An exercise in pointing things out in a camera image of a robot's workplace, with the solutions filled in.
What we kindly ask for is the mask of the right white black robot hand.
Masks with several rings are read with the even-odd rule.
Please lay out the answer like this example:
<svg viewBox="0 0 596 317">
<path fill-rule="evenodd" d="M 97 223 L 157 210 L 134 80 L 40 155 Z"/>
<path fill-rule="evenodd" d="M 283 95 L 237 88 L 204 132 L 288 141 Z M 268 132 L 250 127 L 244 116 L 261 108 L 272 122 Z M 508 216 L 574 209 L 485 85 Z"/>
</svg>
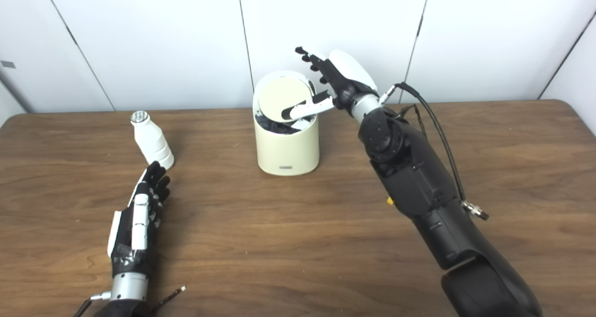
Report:
<svg viewBox="0 0 596 317">
<path fill-rule="evenodd" d="M 329 90 L 288 107 L 281 112 L 284 121 L 298 120 L 336 108 L 345 110 L 359 123 L 370 112 L 382 107 L 378 88 L 369 73 L 354 57 L 339 49 L 327 58 L 298 46 L 295 52 L 311 63 L 313 71 L 321 73 L 320 82 Z"/>
</svg>

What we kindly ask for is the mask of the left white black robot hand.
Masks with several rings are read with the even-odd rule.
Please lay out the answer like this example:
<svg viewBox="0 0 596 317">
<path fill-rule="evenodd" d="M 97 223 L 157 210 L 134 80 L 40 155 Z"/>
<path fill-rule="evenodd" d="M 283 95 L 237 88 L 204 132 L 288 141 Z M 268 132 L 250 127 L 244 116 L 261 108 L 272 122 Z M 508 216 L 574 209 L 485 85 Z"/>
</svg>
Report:
<svg viewBox="0 0 596 317">
<path fill-rule="evenodd" d="M 166 168 L 152 162 L 141 175 L 128 206 L 115 212 L 107 247 L 112 277 L 130 272 L 151 277 L 157 269 L 157 230 L 163 204 L 170 195 L 169 183 Z"/>
</svg>

